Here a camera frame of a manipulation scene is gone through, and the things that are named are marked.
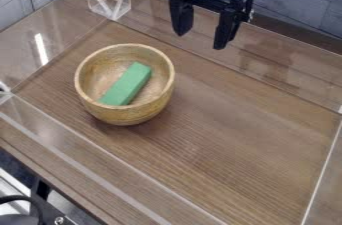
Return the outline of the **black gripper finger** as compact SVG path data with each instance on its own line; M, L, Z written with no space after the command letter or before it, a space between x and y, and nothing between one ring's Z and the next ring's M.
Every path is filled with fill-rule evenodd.
M169 0L173 29L183 36L194 25L194 7L186 0Z
M214 48L222 50L235 38L241 25L241 14L234 9L225 9L219 15L219 23L215 30Z

